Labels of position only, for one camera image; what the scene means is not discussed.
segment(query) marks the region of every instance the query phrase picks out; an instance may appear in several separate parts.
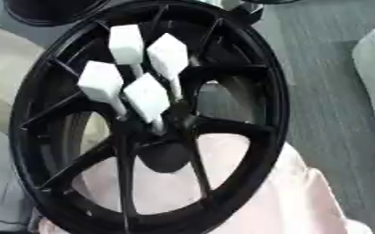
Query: wheel rim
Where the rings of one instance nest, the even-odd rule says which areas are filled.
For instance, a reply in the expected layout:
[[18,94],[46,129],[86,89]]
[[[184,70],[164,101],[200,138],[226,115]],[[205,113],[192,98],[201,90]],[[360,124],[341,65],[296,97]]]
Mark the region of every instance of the wheel rim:
[[[189,14],[197,17],[192,19],[186,16]],[[204,198],[199,202],[159,215],[139,215],[135,213],[129,192],[132,191],[130,168],[133,168],[131,165],[134,158],[122,157],[123,153],[115,153],[113,148],[125,151],[125,145],[140,141],[139,137],[135,137],[139,134],[135,132],[143,131],[144,127],[133,118],[126,124],[116,121],[112,118],[111,107],[88,101],[76,90],[75,83],[84,61],[98,59],[113,62],[107,51],[96,49],[96,54],[90,53],[90,47],[98,44],[95,41],[106,38],[109,26],[150,22],[144,23],[145,26],[141,23],[145,42],[150,44],[162,33],[160,25],[163,22],[178,27],[178,22],[181,21],[204,28],[199,44],[189,42],[191,38],[179,36],[185,39],[190,52],[198,58],[201,65],[191,66],[181,75],[188,102],[171,108],[166,114],[168,119],[172,119],[169,122],[173,122],[172,126],[178,133],[183,133],[181,135],[186,140],[184,143],[191,143],[190,140],[195,138],[192,133],[236,133],[250,138],[251,145],[244,160],[222,186],[209,191],[206,179],[200,180]],[[218,35],[223,35],[230,45],[238,48],[236,51],[239,52],[236,54],[241,56],[241,64],[228,61],[216,65],[212,63],[212,56],[206,56],[206,53],[210,53],[210,42]],[[239,75],[262,84],[262,89],[265,90],[264,98],[267,100],[265,125],[217,121],[191,112],[198,89],[209,80],[209,74],[216,77],[214,80],[217,80],[219,75]],[[142,1],[118,5],[99,13],[74,27],[42,56],[27,75],[16,97],[10,125],[10,141],[17,173],[38,209],[72,233],[206,233],[240,208],[272,169],[284,144],[288,108],[287,90],[280,65],[265,41],[252,28],[242,25],[230,18],[227,12],[210,5],[185,1]],[[69,121],[66,117],[70,114],[89,111],[97,112],[107,120],[112,131],[111,136],[82,155],[75,161],[74,166],[51,176],[44,158],[55,154],[55,149],[50,146],[53,131]],[[128,133],[134,138],[128,137],[129,135],[123,137],[122,133],[118,133],[125,132],[123,129],[128,129]],[[122,169],[120,171],[124,172],[119,175],[122,182],[120,185],[128,191],[121,195],[123,213],[99,207],[65,183],[83,171],[84,167],[88,168],[106,159],[101,153],[118,155],[118,166]],[[205,177],[203,174],[206,172],[203,172],[199,160],[196,160],[194,167],[199,178]]]

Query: wheel spoke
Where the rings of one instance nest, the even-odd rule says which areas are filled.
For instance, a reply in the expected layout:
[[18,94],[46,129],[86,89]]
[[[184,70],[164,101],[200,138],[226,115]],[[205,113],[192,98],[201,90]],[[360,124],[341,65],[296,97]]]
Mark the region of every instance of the wheel spoke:
[[80,78],[80,74],[75,71],[73,68],[71,68],[70,66],[68,66],[67,64],[63,63],[62,61],[60,61],[59,59],[57,58],[54,58],[50,61],[52,64],[56,65],[57,67],[63,69],[64,71],[66,71],[68,74],[70,74],[72,77],[76,78],[76,79],[79,79]]
[[192,149],[190,163],[192,164],[193,170],[198,178],[202,197],[208,198],[211,193],[210,181],[200,156],[196,135],[194,133],[185,133],[185,138],[187,140],[187,147]]
[[134,144],[123,128],[124,124],[115,124],[114,154],[118,164],[118,179],[121,192],[121,207],[123,212],[123,224],[126,234],[132,233],[132,222],[136,216],[134,207]]
[[195,125],[198,134],[233,133],[246,136],[250,139],[268,139],[275,134],[275,129],[272,126],[214,119],[204,116],[199,116]]
[[95,21],[95,23],[97,25],[99,25],[100,27],[102,27],[103,29],[105,29],[107,32],[111,31],[111,28],[106,24],[106,22],[102,22],[100,20],[97,20],[97,21]]
[[161,19],[163,18],[165,12],[168,9],[169,9],[168,5],[164,5],[164,6],[160,7],[160,9],[156,13],[154,19],[152,20],[149,32],[147,33],[146,40],[145,40],[145,43],[146,43],[147,46],[150,46],[154,42],[155,32],[156,32],[156,30],[159,26],[159,23],[160,23]]
[[189,67],[185,69],[180,77],[183,92],[187,101],[197,109],[200,88],[209,81],[215,80],[224,83],[231,77],[249,78],[252,83],[265,82],[268,80],[268,69],[265,65],[209,65]]
[[215,20],[213,25],[209,28],[209,30],[205,33],[203,38],[200,40],[200,47],[198,48],[198,52],[196,53],[196,57],[201,59],[204,54],[208,51],[210,42],[216,33],[217,29],[223,24],[223,20],[218,18]]
[[75,176],[89,169],[93,165],[102,162],[113,156],[112,137],[105,139],[90,151],[76,158],[71,165],[65,167],[63,170],[52,176],[46,183],[41,185],[38,189],[47,190],[69,186]]
[[86,111],[85,109],[88,103],[89,101],[86,99],[85,95],[81,91],[78,91],[68,98],[47,108],[40,114],[32,117],[27,122],[24,122],[21,127],[28,129],[34,126],[39,126],[43,123],[52,122],[59,118],[67,117],[75,112]]

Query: rim lip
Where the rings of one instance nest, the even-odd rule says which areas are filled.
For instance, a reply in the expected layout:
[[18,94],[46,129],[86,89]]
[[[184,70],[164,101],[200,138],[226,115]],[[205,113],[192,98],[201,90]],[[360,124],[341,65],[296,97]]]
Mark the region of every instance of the rim lip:
[[10,7],[9,1],[4,1],[4,9],[6,12],[13,17],[15,20],[24,23],[29,26],[33,27],[56,27],[56,26],[63,26],[69,23],[73,23],[78,20],[86,19],[89,16],[96,14],[100,11],[105,5],[107,5],[111,0],[98,0],[92,5],[89,5],[82,9],[79,13],[74,14],[71,17],[59,20],[45,20],[45,19],[35,19],[35,18],[28,18],[23,17],[12,10]]
[[[149,3],[150,1],[140,1],[138,4],[141,3]],[[267,44],[267,42],[264,40],[264,38],[257,33],[253,28],[250,26],[244,25],[243,23],[235,20],[234,18],[231,18],[226,12],[223,13],[222,10],[218,9],[217,7],[211,6],[211,5],[205,5],[201,3],[192,3],[189,1],[179,0],[179,1],[162,1],[162,3],[165,4],[179,4],[179,5],[195,5],[200,6],[204,10],[206,8],[208,10],[213,11],[218,16],[221,16],[223,18],[229,19],[230,22],[234,23],[234,25],[237,25],[241,28],[241,34],[246,35],[248,38],[251,38],[254,40],[254,47],[258,47],[261,52],[258,52],[258,54],[262,53],[263,58],[265,59],[265,62],[267,63],[270,71],[270,77],[273,77],[272,79],[272,87],[274,89],[274,94],[276,94],[278,97],[276,98],[275,102],[275,110],[276,112],[280,113],[280,117],[277,117],[277,120],[274,120],[277,122],[279,129],[277,133],[277,145],[275,149],[277,149],[277,152],[271,152],[273,154],[272,156],[265,156],[264,160],[262,161],[262,164],[258,168],[258,170],[255,170],[252,172],[252,174],[255,176],[254,183],[252,185],[243,186],[242,190],[240,191],[242,194],[241,200],[245,199],[246,201],[249,200],[255,191],[260,187],[264,179],[267,177],[267,175],[270,173],[271,169],[273,168],[273,165],[278,158],[278,154],[280,153],[283,145],[285,136],[288,129],[288,122],[289,122],[289,99],[288,99],[288,90],[285,83],[284,78],[284,72],[280,66],[280,63],[278,62],[276,56],[274,55],[272,49]],[[121,5],[118,5],[116,7],[124,7],[125,5],[134,5],[135,3],[124,3]],[[39,59],[39,61],[34,65],[32,70],[28,73],[27,78],[29,77],[36,77],[37,73],[41,71],[41,67],[47,62],[47,60],[50,58],[50,55],[54,53],[59,53],[64,50],[64,48],[69,45],[72,40],[75,40],[77,37],[81,36],[82,29],[85,29],[89,23],[94,22],[95,19],[98,18],[98,16],[103,16],[103,14],[106,11],[102,11],[99,14],[95,15],[93,18],[89,18],[88,20],[81,22],[80,24],[76,25],[74,28],[69,30],[63,37],[61,37],[56,43],[54,43],[50,49],[43,54],[43,56]],[[24,113],[19,110],[21,108],[18,108],[19,106],[24,106],[25,109],[27,108],[26,103],[21,103],[21,99],[25,99],[21,96],[23,96],[24,87],[27,86],[27,83],[29,83],[29,80],[31,79],[25,79],[23,82],[20,91],[18,92],[18,95],[16,97],[16,104],[13,107],[12,111],[12,118],[10,123],[10,147],[12,151],[12,158],[14,160],[14,168],[16,170],[17,176],[20,180],[20,183],[22,184],[23,188],[26,190],[28,195],[34,200],[38,210],[43,213],[46,217],[48,217],[50,220],[58,224],[59,226],[63,227],[64,229],[67,229],[71,233],[78,233],[79,230],[81,230],[80,233],[98,233],[101,231],[100,228],[95,228],[93,225],[88,224],[87,222],[84,222],[84,220],[78,221],[78,218],[75,217],[75,214],[64,214],[61,211],[66,208],[55,208],[53,210],[49,209],[49,205],[44,205],[44,194],[38,195],[38,191],[35,189],[34,184],[32,181],[30,181],[28,175],[28,171],[26,166],[24,165],[24,162],[22,161],[22,158],[24,157],[22,155],[22,147],[20,144],[22,142],[26,141],[24,139],[25,134],[21,132],[19,128],[19,122],[18,118],[21,118],[21,115],[24,115]],[[243,206],[245,203],[238,203],[237,198],[231,198],[228,202],[229,204],[225,204],[223,207],[218,207],[217,209],[208,210],[206,212],[208,220],[206,222],[200,222],[195,223],[196,232],[194,233],[207,233],[214,228],[218,227],[222,222],[224,222],[227,218],[229,218],[237,209],[239,209],[241,206]],[[147,232],[137,232],[137,233],[192,233],[192,232],[186,232],[184,229],[187,228],[187,226],[183,226],[183,229],[170,229],[170,232],[166,227],[159,229],[158,231],[147,231]]]

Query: white cylindrical pin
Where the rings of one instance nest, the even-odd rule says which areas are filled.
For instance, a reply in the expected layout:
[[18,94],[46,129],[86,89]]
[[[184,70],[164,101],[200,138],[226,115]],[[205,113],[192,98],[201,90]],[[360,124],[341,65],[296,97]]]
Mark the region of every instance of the white cylindrical pin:
[[127,110],[126,110],[125,106],[123,105],[122,101],[119,98],[117,98],[116,100],[112,100],[111,105],[116,110],[116,112],[118,113],[119,116],[125,116],[126,115]]
[[154,127],[154,132],[157,134],[163,134],[165,132],[165,124],[162,116],[159,115],[152,121],[152,125]]
[[174,77],[170,81],[170,89],[175,97],[176,101],[183,99],[182,86],[180,85],[180,78]]
[[141,64],[131,64],[131,68],[137,79],[144,75],[144,69],[142,69]]

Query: floor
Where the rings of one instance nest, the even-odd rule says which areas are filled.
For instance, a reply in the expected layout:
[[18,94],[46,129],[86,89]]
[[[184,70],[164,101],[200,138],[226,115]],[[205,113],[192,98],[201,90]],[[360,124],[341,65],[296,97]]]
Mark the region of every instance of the floor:
[[[40,46],[70,27],[24,26],[1,3],[2,27]],[[347,215],[375,233],[375,119],[351,59],[354,45],[374,27],[375,0],[269,6],[255,26],[282,61],[290,86],[289,142],[325,173]]]

